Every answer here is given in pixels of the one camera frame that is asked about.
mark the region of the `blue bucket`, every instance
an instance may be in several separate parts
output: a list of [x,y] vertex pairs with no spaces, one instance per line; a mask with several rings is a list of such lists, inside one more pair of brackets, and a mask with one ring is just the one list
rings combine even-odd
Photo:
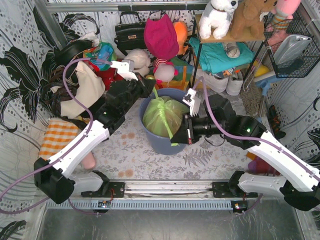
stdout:
[[[182,103],[182,99],[184,95],[186,94],[184,91],[181,91],[176,88],[162,88],[159,89],[158,91],[158,96],[169,96],[174,100],[179,101]],[[154,149],[154,151],[158,154],[163,154],[163,155],[174,155],[177,153],[180,153],[185,147],[186,144],[179,144],[178,146],[171,146],[170,138],[169,137],[163,137],[163,136],[158,136],[150,132],[146,127],[144,126],[142,119],[144,117],[145,111],[149,105],[149,102],[151,99],[154,99],[155,94],[152,93],[148,98],[146,98],[139,109],[139,120],[140,123],[146,132],[146,138],[149,140],[149,143],[151,147]]]

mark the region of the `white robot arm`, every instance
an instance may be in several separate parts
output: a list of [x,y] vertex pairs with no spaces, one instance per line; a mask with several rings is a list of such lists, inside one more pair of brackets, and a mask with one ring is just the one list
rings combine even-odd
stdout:
[[[220,127],[217,127],[209,117],[207,108],[205,110],[208,117],[200,118],[197,115],[200,100],[195,97],[194,92],[190,89],[184,96],[183,101],[190,105],[190,114],[183,117],[180,129],[171,139],[173,143],[193,144],[199,141],[202,135],[222,133]],[[282,176],[263,176],[236,171],[228,182],[229,191],[234,196],[260,193],[283,197],[291,206],[303,211],[320,204],[319,169],[290,152],[253,117],[236,115],[229,100],[214,94],[208,97],[208,101],[217,122],[229,134],[260,139],[260,141],[242,140],[225,135],[224,138],[229,143],[255,154],[282,174]],[[264,141],[276,145],[279,150]]]

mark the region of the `wire basket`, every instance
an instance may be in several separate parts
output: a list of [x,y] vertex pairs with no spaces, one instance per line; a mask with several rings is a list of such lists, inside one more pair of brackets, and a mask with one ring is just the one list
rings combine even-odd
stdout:
[[[273,25],[271,24],[272,17],[272,14],[268,16],[264,35],[266,38],[265,44],[267,46],[271,46],[271,51],[269,51],[269,55],[276,77],[306,77],[320,60],[319,47],[316,44],[313,36],[307,30],[306,23],[297,12],[293,15],[292,20],[284,20]],[[283,42],[284,36],[286,36],[285,34],[303,35],[306,37],[310,37],[311,41],[308,44],[308,46],[302,51],[299,57],[277,65],[275,62],[274,54]]]

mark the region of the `black bracket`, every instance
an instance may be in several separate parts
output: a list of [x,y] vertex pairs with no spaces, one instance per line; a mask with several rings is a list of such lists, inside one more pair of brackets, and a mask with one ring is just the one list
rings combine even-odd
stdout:
[[124,182],[110,182],[110,179],[102,172],[93,171],[102,180],[103,183],[97,191],[84,191],[81,193],[83,198],[111,198],[114,199],[123,198],[125,195],[125,183]]
[[258,193],[256,192],[250,192],[250,193],[238,193],[234,195],[230,191],[230,187],[228,186],[228,181],[214,181],[212,183],[212,189],[213,191],[213,196],[215,198],[223,199],[223,198],[243,198],[245,197],[246,199],[249,198],[257,198]]
[[231,206],[234,213],[241,214],[242,212],[247,211],[248,202],[247,201],[231,201]]

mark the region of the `metal rail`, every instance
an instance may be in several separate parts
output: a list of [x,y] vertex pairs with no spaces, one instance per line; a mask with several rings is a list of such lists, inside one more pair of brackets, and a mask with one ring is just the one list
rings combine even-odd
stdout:
[[88,13],[117,11],[204,10],[208,1],[116,1],[46,3],[49,13]]

